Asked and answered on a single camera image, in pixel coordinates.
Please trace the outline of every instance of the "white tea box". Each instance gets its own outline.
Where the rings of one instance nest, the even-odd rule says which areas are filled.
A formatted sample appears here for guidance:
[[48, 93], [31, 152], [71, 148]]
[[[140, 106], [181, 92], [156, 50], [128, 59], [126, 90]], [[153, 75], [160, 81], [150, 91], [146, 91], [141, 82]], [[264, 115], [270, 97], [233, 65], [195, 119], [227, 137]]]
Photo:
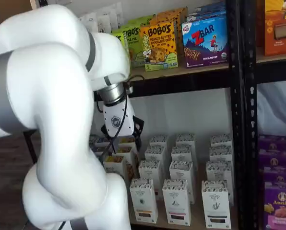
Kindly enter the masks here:
[[198, 170], [198, 162], [196, 157], [196, 150], [195, 150], [195, 135], [194, 134], [177, 134], [176, 137], [176, 146], [178, 145], [190, 145], [192, 148], [192, 160], [194, 163], [194, 169]]
[[233, 146], [230, 134], [215, 135], [210, 137], [210, 146], [216, 147], [219, 145]]
[[151, 178], [154, 182], [156, 200], [163, 200], [163, 175], [160, 161], [141, 161], [139, 166], [140, 177]]
[[124, 157], [108, 156], [104, 161], [104, 168], [107, 173], [117, 173], [120, 175], [124, 179], [126, 187], [129, 188], [130, 182]]
[[164, 178], [169, 177], [169, 162], [165, 153], [166, 148], [161, 145], [148, 146], [145, 151], [145, 159], [148, 161], [160, 161]]
[[135, 155], [132, 151], [132, 147], [119, 147], [114, 156], [122, 156], [126, 160], [126, 166], [128, 171], [129, 179], [131, 180], [133, 176], [139, 178], [139, 173], [137, 171]]
[[231, 229], [226, 181], [202, 181], [206, 228]]
[[186, 180], [188, 184], [189, 200], [191, 204], [195, 203], [195, 175], [193, 170], [193, 162], [172, 161], [170, 165], [171, 179]]
[[133, 179], [130, 194], [137, 221], [156, 224], [158, 208], [153, 180]]
[[119, 146], [121, 146], [121, 147], [132, 147], [132, 151], [136, 157], [137, 166], [139, 166], [138, 163], [141, 161], [141, 158], [139, 156], [137, 145], [135, 143], [135, 137], [128, 136], [128, 137], [119, 138]]
[[217, 161], [206, 163], [206, 173], [208, 181], [227, 181], [228, 197], [231, 205], [234, 205], [233, 177], [231, 162]]
[[170, 152], [168, 150], [168, 136], [167, 135], [156, 135], [153, 136], [150, 141], [149, 141], [149, 145], [161, 145], [163, 147], [165, 147], [165, 153], [166, 156], [168, 157], [168, 162], [171, 162], [171, 156], [170, 156]]
[[172, 148], [172, 161], [193, 161], [191, 145], [178, 145]]
[[191, 209], [187, 181], [166, 179], [162, 191], [169, 224], [189, 226], [191, 224]]
[[209, 148], [209, 158], [210, 161], [229, 161], [231, 162], [231, 171], [233, 176], [233, 187], [235, 187], [234, 179], [234, 159], [233, 150], [231, 146], [219, 145], [216, 147]]

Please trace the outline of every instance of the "white wall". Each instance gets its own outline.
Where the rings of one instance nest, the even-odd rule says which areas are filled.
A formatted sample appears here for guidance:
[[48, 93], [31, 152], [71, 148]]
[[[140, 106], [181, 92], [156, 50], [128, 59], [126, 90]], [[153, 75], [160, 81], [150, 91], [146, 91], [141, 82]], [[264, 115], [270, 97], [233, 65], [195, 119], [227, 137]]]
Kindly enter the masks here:
[[[153, 135], [170, 135], [172, 145], [177, 133], [190, 132], [196, 134], [197, 154], [203, 161], [208, 158], [210, 136], [230, 132], [225, 89], [131, 98], [131, 104], [136, 116], [145, 121], [143, 152]], [[92, 133], [100, 134], [104, 118], [97, 109], [94, 114]]]

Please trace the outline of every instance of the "annie's logo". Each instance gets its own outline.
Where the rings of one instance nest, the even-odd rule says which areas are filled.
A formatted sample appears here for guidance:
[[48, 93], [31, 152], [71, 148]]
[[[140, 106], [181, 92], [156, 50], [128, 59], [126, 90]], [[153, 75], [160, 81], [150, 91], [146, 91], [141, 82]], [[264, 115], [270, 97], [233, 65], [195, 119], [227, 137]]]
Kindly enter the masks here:
[[280, 192], [277, 198], [279, 199], [279, 201], [275, 200], [273, 202], [274, 205], [286, 205], [286, 193]]

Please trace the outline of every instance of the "green snack box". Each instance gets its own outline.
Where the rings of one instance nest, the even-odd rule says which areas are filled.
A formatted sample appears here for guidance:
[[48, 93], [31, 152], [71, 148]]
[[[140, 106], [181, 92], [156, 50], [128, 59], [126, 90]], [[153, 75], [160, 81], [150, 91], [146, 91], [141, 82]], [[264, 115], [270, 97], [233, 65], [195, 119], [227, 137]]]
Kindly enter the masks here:
[[144, 66], [143, 47], [140, 37], [141, 23], [127, 24], [114, 32], [126, 32], [131, 66]]
[[118, 30], [115, 30], [112, 32], [112, 35], [117, 37], [120, 42], [122, 43], [129, 59], [130, 59], [130, 56], [129, 56], [129, 48], [128, 48], [128, 40], [127, 40], [127, 33], [126, 32], [122, 32], [122, 31], [118, 31]]

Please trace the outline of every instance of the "product box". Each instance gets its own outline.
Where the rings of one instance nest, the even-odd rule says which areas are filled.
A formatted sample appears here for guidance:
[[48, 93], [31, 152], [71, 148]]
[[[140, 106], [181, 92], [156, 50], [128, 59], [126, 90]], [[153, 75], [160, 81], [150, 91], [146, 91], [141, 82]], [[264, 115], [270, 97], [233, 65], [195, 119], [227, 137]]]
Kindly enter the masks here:
[[188, 161], [192, 160], [192, 146], [191, 145], [178, 145], [172, 148], [171, 152], [172, 161]]
[[214, 135], [210, 137], [210, 146], [216, 147], [219, 145], [233, 146], [230, 134]]
[[187, 181], [187, 189], [191, 204], [195, 203], [195, 175], [193, 170], [193, 162], [172, 161], [170, 165], [171, 179], [180, 179]]
[[187, 181], [166, 179], [162, 191], [169, 224], [190, 226], [191, 209]]
[[152, 179], [133, 179], [130, 185], [133, 209], [137, 221], [157, 223], [158, 208]]
[[286, 151], [259, 151], [259, 168], [264, 166], [286, 166]]
[[132, 148], [132, 151], [135, 154], [135, 158], [136, 158], [136, 165], [138, 167], [139, 162], [141, 161], [141, 157], [139, 155], [137, 145], [135, 143], [135, 138], [133, 136], [119, 138], [119, 146]]
[[226, 27], [225, 14], [182, 24], [184, 52], [188, 68], [227, 62]]
[[286, 53], [286, 0], [265, 0], [265, 55]]
[[265, 230], [286, 230], [286, 184], [265, 182], [264, 224]]
[[227, 182], [228, 198], [231, 205], [234, 205], [234, 186], [233, 175], [231, 170], [231, 162], [218, 161], [206, 163], [206, 173], [208, 181], [223, 181]]
[[104, 161], [104, 168], [107, 173], [116, 173], [120, 175], [125, 181], [127, 190], [129, 190], [130, 181], [124, 157], [108, 156]]
[[286, 152], [286, 136], [259, 135], [258, 148], [269, 152]]
[[129, 180], [134, 178], [139, 178], [139, 172], [137, 170], [137, 165], [135, 161], [135, 155], [132, 151], [132, 147], [119, 147], [114, 156], [122, 156], [126, 160], [127, 172]]
[[206, 228], [231, 229], [226, 181], [202, 181]]
[[144, 65], [142, 39], [140, 37], [141, 23], [131, 23], [123, 25], [116, 32], [126, 32], [128, 49], [131, 60], [131, 67], [139, 67]]
[[146, 71], [178, 67], [176, 34], [175, 19], [141, 26]]
[[195, 135], [194, 134], [177, 134], [176, 137], [176, 146], [179, 145], [191, 145], [192, 148], [192, 160], [194, 169], [198, 170], [198, 161], [196, 157], [196, 150], [195, 150]]
[[163, 200], [163, 175], [160, 161], [141, 161], [139, 166], [140, 177], [151, 178], [154, 182], [156, 200]]
[[124, 31], [119, 31], [119, 30], [114, 30], [112, 31], [112, 35], [117, 37], [120, 42], [122, 43], [124, 49], [125, 49], [125, 52], [127, 53], [128, 57], [130, 58], [130, 55], [129, 55], [129, 47], [128, 47], [128, 40], [127, 40], [127, 33]]
[[160, 161], [164, 178], [169, 177], [169, 161], [166, 157], [166, 148], [161, 145], [148, 146], [145, 151], [145, 159], [148, 161]]
[[286, 183], [286, 167], [282, 166], [265, 166], [263, 168], [263, 180], [273, 183]]

